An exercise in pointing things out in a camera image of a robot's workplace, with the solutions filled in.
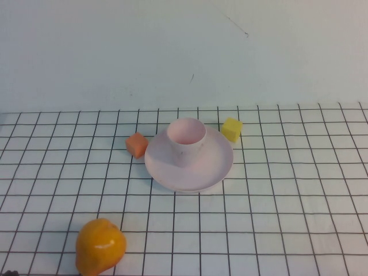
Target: pink plate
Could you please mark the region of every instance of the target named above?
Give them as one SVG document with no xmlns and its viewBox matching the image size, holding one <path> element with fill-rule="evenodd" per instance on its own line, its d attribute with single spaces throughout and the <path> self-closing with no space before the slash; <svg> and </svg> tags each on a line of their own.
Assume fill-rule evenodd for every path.
<svg viewBox="0 0 368 276">
<path fill-rule="evenodd" d="M 153 179 L 166 188 L 186 193 L 201 191 L 222 181 L 231 169 L 233 150 L 225 136 L 209 126 L 206 128 L 201 156 L 184 168 L 173 162 L 166 131 L 156 135 L 144 156 L 145 166 Z"/>
</svg>

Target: black grid line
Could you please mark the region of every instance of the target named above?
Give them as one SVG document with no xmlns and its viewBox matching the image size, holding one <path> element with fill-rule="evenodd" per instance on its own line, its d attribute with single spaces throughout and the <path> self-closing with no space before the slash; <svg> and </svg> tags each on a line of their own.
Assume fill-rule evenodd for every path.
<svg viewBox="0 0 368 276">
<path fill-rule="evenodd" d="M 200 119 L 200 109 L 197 108 L 197 119 Z M 201 233 L 202 233 L 202 229 L 201 229 L 201 193 L 198 193 L 198 231 L 199 231 L 199 239 L 200 239 L 200 244 L 199 244 L 199 250 L 200 250 L 200 276 L 202 276 L 202 242 L 201 242 Z"/>
<path fill-rule="evenodd" d="M 177 119 L 179 119 L 179 108 L 177 113 Z M 172 214 L 172 241 L 171 241 L 171 269 L 170 269 L 170 276 L 173 276 L 173 269 L 174 269 L 174 235 L 175 235 L 175 205 L 176 205 L 176 198 L 177 193 L 174 192 L 174 206 L 173 206 L 173 214 Z"/>
<path fill-rule="evenodd" d="M 237 119 L 240 120 L 239 107 L 237 107 Z M 244 146 L 243 146 L 243 138 L 242 137 L 240 137 L 240 142 L 241 142 L 241 148 L 244 149 Z M 259 254 L 258 254 L 257 242 L 256 242 L 256 238 L 255 238 L 254 221 L 253 221 L 253 213 L 252 213 L 252 205 L 251 205 L 251 198 L 250 198 L 250 192 L 249 192 L 249 186 L 248 186 L 248 179 L 249 178 L 247 176 L 246 157 L 244 156 L 244 150 L 242 150 L 242 154 L 243 154 L 244 173 L 245 173 L 245 176 L 246 176 L 246 185 L 247 185 L 247 191 L 248 191 L 249 211 L 250 211 L 251 222 L 252 222 L 255 256 L 256 256 L 256 261 L 257 261 L 258 276 L 260 276 L 259 258 L 258 258 Z"/>
<path fill-rule="evenodd" d="M 323 119 L 323 121 L 324 121 L 324 115 L 323 115 L 322 109 L 321 109 L 321 116 L 322 116 L 322 119 Z M 330 137 L 330 135 L 329 135 L 329 131 L 328 131 L 328 128 L 327 128 L 326 122 L 324 123 L 324 126 L 325 126 L 325 128 L 326 128 L 328 138 L 329 138 L 329 140 L 330 140 L 330 142 L 331 142 L 332 149 L 333 149 L 333 151 L 334 151 L 334 154 L 335 154 L 336 160 L 338 161 L 338 165 L 339 165 L 339 168 L 340 168 L 341 174 L 342 174 L 342 176 L 343 176 L 343 178 L 344 178 L 344 182 L 345 182 L 345 185 L 346 185 L 346 189 L 347 189 L 347 191 L 348 191 L 348 193 L 349 193 L 349 196 L 350 196 L 350 200 L 351 200 L 352 206 L 354 207 L 354 210 L 355 210 L 355 213 L 356 213 L 356 217 L 357 217 L 357 219 L 358 219 L 358 221 L 359 221 L 359 224 L 360 224 L 360 226 L 361 226 L 361 230 L 362 230 L 362 232 L 364 232 L 363 224 L 362 224 L 362 222 L 361 222 L 361 218 L 360 218 L 360 217 L 359 217 L 359 215 L 358 215 L 357 207 L 355 206 L 354 200 L 353 200 L 352 195 L 351 195 L 351 192 L 350 192 L 349 185 L 347 184 L 347 181 L 346 181 L 346 179 L 345 179 L 345 173 L 344 173 L 344 171 L 343 171 L 343 168 L 341 167 L 341 163 L 340 163 L 340 160 L 339 160 L 338 154 L 336 153 L 336 150 L 335 150 L 335 148 L 334 148 L 334 144 L 333 144 L 333 142 L 332 142 L 332 140 L 331 140 L 331 137 Z M 362 157 L 361 157 L 361 155 L 360 155 L 360 153 L 359 153 L 359 151 L 358 151 L 357 145 L 355 144 L 355 141 L 354 141 L 354 139 L 353 139 L 353 137 L 352 137 L 352 135 L 351 135 L 351 131 L 350 131 L 350 128 L 349 128 L 349 125 L 348 125 L 348 123 L 347 123 L 347 122 L 346 122 L 346 127 L 347 127 L 347 129 L 348 129 L 348 131 L 349 131 L 349 133 L 350 133 L 350 136 L 351 136 L 352 142 L 353 142 L 353 143 L 354 143 L 354 145 L 355 145 L 356 151 L 357 151 L 357 153 L 358 153 L 358 155 L 359 155 L 359 157 L 360 157 L 360 159 L 361 159 L 361 161 L 362 161 L 362 163 L 363 163 Z M 368 176 L 368 172 L 367 172 L 367 170 L 366 170 L 366 167 L 365 167 L 365 166 L 363 166 L 363 167 L 364 167 L 364 169 L 365 169 L 366 175 Z M 366 244 L 367 244 L 367 246 L 368 246 L 368 240 L 367 240 L 367 236 L 366 236 L 366 235 L 364 235 L 364 239 L 365 239 Z"/>
<path fill-rule="evenodd" d="M 219 107 L 217 107 L 217 123 L 218 123 L 218 131 L 220 131 L 220 115 L 219 115 Z M 226 199 L 225 199 L 225 186 L 224 181 L 221 181 L 223 184 L 223 200 L 224 200 L 224 216 L 225 216 L 225 231 L 226 231 L 226 246 L 228 251 L 228 266 L 229 266 L 229 276 L 231 276 L 231 267 L 230 267 L 230 256 L 229 256 L 229 234 L 228 234 L 228 222 L 226 216 Z"/>
<path fill-rule="evenodd" d="M 259 121 L 260 121 L 260 113 L 259 113 L 259 109 L 258 109 L 258 118 L 259 118 Z M 264 148 L 266 148 L 266 143 L 265 143 L 265 138 L 263 137 L 263 129 L 262 129 L 262 125 L 260 125 L 260 132 L 262 134 L 262 140 L 263 140 L 263 145 L 264 145 Z M 283 252 L 285 254 L 285 262 L 286 262 L 286 268 L 287 268 L 287 274 L 290 276 L 290 270 L 289 270 L 289 262 L 288 262 L 288 258 L 286 257 L 286 250 L 285 250 L 285 242 L 283 240 L 283 233 L 282 233 L 282 229 L 281 229 L 281 223 L 280 223 L 280 216 L 279 216 L 279 213 L 278 213 L 278 208 L 277 208 L 277 203 L 276 203 L 276 197 L 275 197 L 275 190 L 274 190 L 274 185 L 273 185 L 273 182 L 272 182 L 272 177 L 271 177 L 271 169 L 270 169 L 270 165 L 268 164 L 268 156 L 267 156 L 267 151 L 264 150 L 265 152 L 265 155 L 266 155 L 266 160 L 267 160 L 267 168 L 269 170 L 269 176 L 270 176 L 270 182 L 271 182 L 271 188 L 272 188 L 272 194 L 273 194 L 273 198 L 274 198 L 274 203 L 275 203 L 275 208 L 276 208 L 276 214 L 277 214 L 277 220 L 278 220 L 278 226 L 279 226 L 279 229 L 280 229 L 280 234 L 281 234 L 281 241 L 282 241 L 282 247 L 283 247 Z"/>
<path fill-rule="evenodd" d="M 156 134 L 158 132 L 158 123 L 159 123 L 159 116 L 160 116 L 160 109 L 157 110 L 157 124 L 156 124 Z M 154 184 L 154 179 L 151 178 L 151 187 L 150 187 L 150 191 L 149 191 L 149 202 L 148 202 L 148 212 L 147 212 L 147 226 L 146 226 L 146 231 L 148 231 L 148 227 L 149 227 L 149 223 L 150 223 L 150 211 L 151 211 L 151 199 L 152 199 L 152 186 Z M 142 264 L 142 275 L 144 275 L 144 264 L 145 264 L 145 256 L 147 254 L 147 238 L 148 235 L 145 234 L 145 241 L 144 241 L 144 252 L 143 252 L 143 264 Z"/>
<path fill-rule="evenodd" d="M 301 121 L 302 121 L 302 124 L 303 124 L 303 116 L 301 114 L 301 109 L 299 109 L 299 112 L 300 112 L 300 118 L 301 118 Z M 323 191 L 323 194 L 325 195 L 325 201 L 326 201 L 326 204 L 327 204 L 327 208 L 328 208 L 328 213 L 330 215 L 330 218 L 331 218 L 331 221 L 333 223 L 333 228 L 335 229 L 335 232 L 336 232 L 336 237 L 338 239 L 338 242 L 339 242 L 339 245 L 340 245 L 340 249 L 341 249 L 341 252 L 342 252 L 342 257 L 344 259 L 344 265 L 345 265 L 345 269 L 346 269 L 346 273 L 347 275 L 349 276 L 349 270 L 347 268 L 347 265 L 346 265 L 346 259 L 345 259 L 345 254 L 344 254 L 344 250 L 343 250 L 343 247 L 341 245 L 341 241 L 340 241 L 340 237 L 339 235 L 337 234 L 337 229 L 336 229 L 336 225 L 335 225 L 335 222 L 334 222 L 334 218 L 332 216 L 332 213 L 331 213 L 331 208 L 329 206 L 329 203 L 328 203 L 328 200 L 327 200 L 327 196 L 326 196 L 326 193 L 325 193 L 325 190 L 324 190 L 324 187 L 323 187 L 323 184 L 322 184 L 322 181 L 321 181 L 321 178 L 320 178 L 320 172 L 319 172 L 319 169 L 318 169 L 318 166 L 317 166 L 317 163 L 316 163 L 316 160 L 315 160 L 315 156 L 313 154 L 313 151 L 312 151 L 312 148 L 311 148 L 311 143 L 309 141 L 309 138 L 308 138 L 308 135 L 306 133 L 306 129 L 305 129 L 305 125 L 303 124 L 303 128 L 304 128 L 304 131 L 305 131 L 305 136 L 306 136 L 306 139 L 308 141 L 308 145 L 309 145 L 309 148 L 310 148 L 310 154 L 312 154 L 312 158 L 313 158 L 313 161 L 315 163 L 315 167 L 316 167 L 316 170 L 317 170 L 317 174 L 318 174 L 318 178 L 320 180 L 320 184 L 321 184 L 321 188 L 322 188 L 322 191 Z"/>
<path fill-rule="evenodd" d="M 95 126 L 95 129 L 94 129 L 94 134 L 96 133 L 98 119 L 99 119 L 99 113 L 97 114 L 97 120 L 96 120 L 96 126 Z M 90 157 L 90 153 L 91 153 L 91 148 L 92 148 L 92 145 L 93 145 L 93 141 L 94 141 L 94 137 L 92 137 L 92 141 L 91 141 L 90 148 L 89 148 L 88 155 L 87 155 L 87 161 L 88 161 L 88 159 L 89 159 L 89 157 Z M 80 180 L 80 183 L 79 183 L 78 192 L 77 192 L 76 199 L 75 199 L 75 202 L 74 202 L 74 207 L 73 207 L 72 215 L 71 215 L 71 217 L 70 217 L 70 221 L 69 221 L 69 225 L 68 225 L 67 234 L 66 234 L 66 236 L 65 236 L 65 241 L 64 241 L 64 244 L 63 244 L 63 251 L 62 251 L 62 254 L 61 254 L 61 256 L 60 256 L 59 263 L 58 263 L 58 265 L 57 265 L 58 267 L 57 267 L 56 273 L 58 273 L 58 272 L 59 272 L 60 265 L 61 265 L 62 260 L 63 260 L 63 254 L 64 254 L 65 246 L 66 246 L 66 243 L 67 243 L 67 239 L 68 239 L 68 235 L 69 235 L 70 226 L 71 226 L 71 223 L 72 223 L 72 220 L 73 220 L 73 216 L 74 216 L 74 213 L 75 213 L 75 208 L 76 208 L 76 205 L 77 205 L 77 203 L 78 203 L 79 193 L 80 193 L 80 191 L 81 191 L 82 182 L 83 182 L 83 177 L 84 177 L 84 175 L 85 175 L 86 168 L 87 168 L 87 164 L 85 164 L 85 167 L 84 167 L 84 169 L 83 169 L 83 173 L 82 173 L 82 176 L 81 176 L 81 180 Z"/>
<path fill-rule="evenodd" d="M 285 135 L 285 130 L 283 128 L 283 125 L 282 125 L 282 119 L 281 119 L 281 112 L 280 112 L 280 108 L 278 108 L 278 114 L 279 114 L 279 117 L 280 117 L 280 122 L 281 122 L 281 128 L 282 128 L 282 133 Z M 308 236 L 309 236 L 309 241 L 310 241 L 310 246 L 312 247 L 312 252 L 313 252 L 313 256 L 314 256 L 314 259 L 315 259 L 315 264 L 316 264 L 316 268 L 317 268 L 317 272 L 318 272 L 318 275 L 321 275 L 320 274 L 320 269 L 318 267 L 318 262 L 317 262 L 317 258 L 316 258 L 316 254 L 315 254 L 315 249 L 314 249 L 314 246 L 313 246 L 313 242 L 312 242 L 312 238 L 311 238 L 311 232 L 309 231 L 309 226 L 308 226 L 308 222 L 306 220 L 306 215 L 305 215 L 305 211 L 304 211 L 304 206 L 303 206 L 303 201 L 301 199 L 301 194 L 300 194 L 300 191 L 299 191 L 299 186 L 298 186 L 298 183 L 297 183 L 297 178 L 296 178 L 296 175 L 295 175 L 295 169 L 294 169 L 294 166 L 293 166 L 293 163 L 292 163 L 292 157 L 290 155 L 290 151 L 289 151 L 289 147 L 288 147 L 288 141 L 285 137 L 285 144 L 286 144 L 286 149 L 287 149 L 287 154 L 289 155 L 289 160 L 290 160 L 290 163 L 292 165 L 292 170 L 293 170 L 293 175 L 294 175 L 294 178 L 295 178 L 295 185 L 296 185 L 296 188 L 297 188 L 297 191 L 298 191 L 298 196 L 299 196 L 299 201 L 300 201 L 300 205 L 301 205 L 301 209 L 302 209 L 302 212 L 303 212 L 303 216 L 304 216 L 304 221 L 305 221 L 305 225 L 306 225 L 306 230 L 307 230 L 307 233 L 308 233 Z"/>
<path fill-rule="evenodd" d="M 75 130 L 76 130 L 76 123 L 75 123 L 75 126 L 74 126 L 73 133 L 75 133 Z M 71 143 L 72 143 L 72 139 L 70 140 L 70 143 L 69 143 L 69 145 L 68 145 L 68 149 L 70 148 Z M 53 199 L 55 198 L 56 189 L 58 188 L 58 184 L 59 184 L 59 181 L 60 181 L 60 177 L 61 177 L 61 175 L 62 175 L 62 173 L 63 173 L 63 169 L 64 169 L 65 161 L 66 161 L 66 159 L 67 159 L 67 155 L 68 155 L 68 150 L 67 150 L 67 154 L 65 155 L 64 162 L 63 162 L 62 168 L 61 168 L 61 170 L 60 170 L 59 177 L 58 177 L 58 179 L 57 179 L 57 183 L 56 183 L 56 185 L 55 185 L 55 189 L 54 189 L 54 191 L 53 191 L 53 195 L 52 195 L 52 198 L 51 198 L 51 201 L 50 201 L 50 205 L 49 205 L 49 207 L 48 207 L 47 214 L 46 214 L 46 217 L 45 217 L 45 220 L 44 220 L 44 222 L 43 222 L 42 229 L 41 229 L 41 234 L 40 234 L 40 237 L 39 237 L 39 239 L 38 239 L 38 241 L 37 241 L 37 246 L 36 246 L 36 249 L 35 249 L 34 254 L 33 254 L 32 262 L 31 262 L 31 264 L 30 264 L 30 266 L 29 266 L 28 274 L 30 274 L 30 272 L 31 272 L 31 270 L 32 270 L 33 262 L 35 261 L 36 252 L 37 252 L 37 249 L 38 249 L 38 247 L 39 247 L 39 245 L 40 245 L 40 242 L 41 242 L 41 238 L 42 238 L 42 234 L 43 234 L 43 229 L 45 228 L 45 224 L 46 224 L 46 221 L 47 221 L 47 218 L 48 218 L 48 214 L 50 213 L 51 206 L 52 206 L 52 202 L 53 202 Z"/>
<path fill-rule="evenodd" d="M 36 125 L 37 125 L 37 122 L 38 122 L 38 120 L 39 120 L 39 118 L 40 118 L 40 115 L 41 115 L 41 113 L 39 113 L 39 115 L 37 116 L 37 121 L 36 121 L 36 123 L 35 123 L 35 126 L 34 126 L 34 127 L 33 127 L 33 129 L 32 129 L 32 133 L 31 133 L 31 135 L 29 136 L 29 139 L 28 139 L 27 145 L 25 146 L 25 149 L 27 149 L 27 147 L 28 147 L 28 145 L 29 145 L 29 142 L 30 142 L 30 140 L 31 140 L 31 137 L 32 137 L 32 135 L 33 135 L 33 132 L 34 132 L 34 131 L 35 131 L 35 129 L 36 129 Z M 23 154 L 22 154 L 22 156 L 21 156 L 21 159 L 20 159 L 20 161 L 19 161 L 19 164 L 18 164 L 18 166 L 17 166 L 17 168 L 16 168 L 16 170 L 15 170 L 15 172 L 14 172 L 13 179 L 11 180 L 11 182 L 10 182 L 10 184 L 9 184 L 9 187 L 8 187 L 8 189 L 7 189 L 7 191 L 6 191 L 5 198 L 6 198 L 6 195 L 8 194 L 8 192 L 9 192 L 9 190 L 10 190 L 10 188 L 11 188 L 12 184 L 13 184 L 14 177 L 15 177 L 15 175 L 17 174 L 17 171 L 18 171 L 18 169 L 19 169 L 19 166 L 20 166 L 20 163 L 21 163 L 21 161 L 22 161 L 22 158 L 23 158 L 24 154 L 25 154 L 25 151 L 23 152 Z M 2 209 L 2 207 L 3 207 L 4 203 L 5 203 L 5 198 L 4 198 L 3 202 L 1 203 L 0 210 Z M 27 204 L 28 204 L 29 199 L 30 199 L 30 195 L 28 196 L 27 201 L 26 201 L 26 204 L 25 204 L 25 206 L 24 206 L 24 208 L 23 208 L 23 212 L 22 212 L 21 218 L 20 218 L 20 220 L 19 220 L 19 222 L 18 222 L 17 229 L 16 229 L 16 231 L 15 231 L 15 234 L 14 234 L 14 236 L 13 236 L 13 239 L 12 239 L 12 241 L 11 241 L 11 244 L 10 244 L 9 250 L 11 250 L 11 248 L 12 248 L 12 246 L 13 246 L 13 243 L 14 243 L 14 240 L 16 239 L 16 236 L 17 236 L 17 230 L 18 230 L 19 225 L 20 225 L 20 223 L 21 223 L 21 219 L 23 218 L 23 215 L 24 215 L 25 209 L 27 208 Z M 6 264 L 6 262 L 7 262 L 8 257 L 9 257 L 9 254 L 10 254 L 9 252 L 6 254 L 6 257 L 5 257 L 5 260 L 4 260 L 4 264 L 3 264 L 3 265 L 2 265 L 2 267 L 1 267 L 0 274 L 2 274 L 2 272 L 3 272 L 3 270 L 4 270 L 4 267 L 5 267 L 5 264 Z"/>
<path fill-rule="evenodd" d="M 1 160 L 2 155 L 4 154 L 4 150 L 6 149 L 6 147 L 7 147 L 8 143 L 9 143 L 9 141 L 10 141 L 10 138 L 12 138 L 12 137 L 13 137 L 14 130 L 16 129 L 16 127 L 15 127 L 15 126 L 18 124 L 19 118 L 20 118 L 21 116 L 22 116 L 22 113 L 19 113 L 18 118 L 17 118 L 17 121 L 16 121 L 16 124 L 14 125 L 14 128 L 13 128 L 13 130 L 11 131 L 11 134 L 10 134 L 9 138 L 8 138 L 8 137 L 4 137 L 4 138 L 8 138 L 8 140 L 6 141 L 6 144 L 5 144 L 5 146 L 4 146 L 4 149 L 3 149 L 3 151 L 2 151 L 2 152 L 1 152 L 1 154 L 0 154 L 0 160 Z"/>
</svg>

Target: grid paper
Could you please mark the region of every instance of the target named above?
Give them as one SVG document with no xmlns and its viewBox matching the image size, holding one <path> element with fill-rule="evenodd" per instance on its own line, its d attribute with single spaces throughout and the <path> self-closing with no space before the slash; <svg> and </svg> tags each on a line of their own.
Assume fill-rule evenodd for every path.
<svg viewBox="0 0 368 276">
<path fill-rule="evenodd" d="M 228 176 L 200 194 L 126 152 L 176 118 L 242 122 Z M 128 246 L 102 275 L 366 275 L 368 105 L 0 114 L 1 273 L 78 275 L 75 240 L 105 217 Z"/>
</svg>

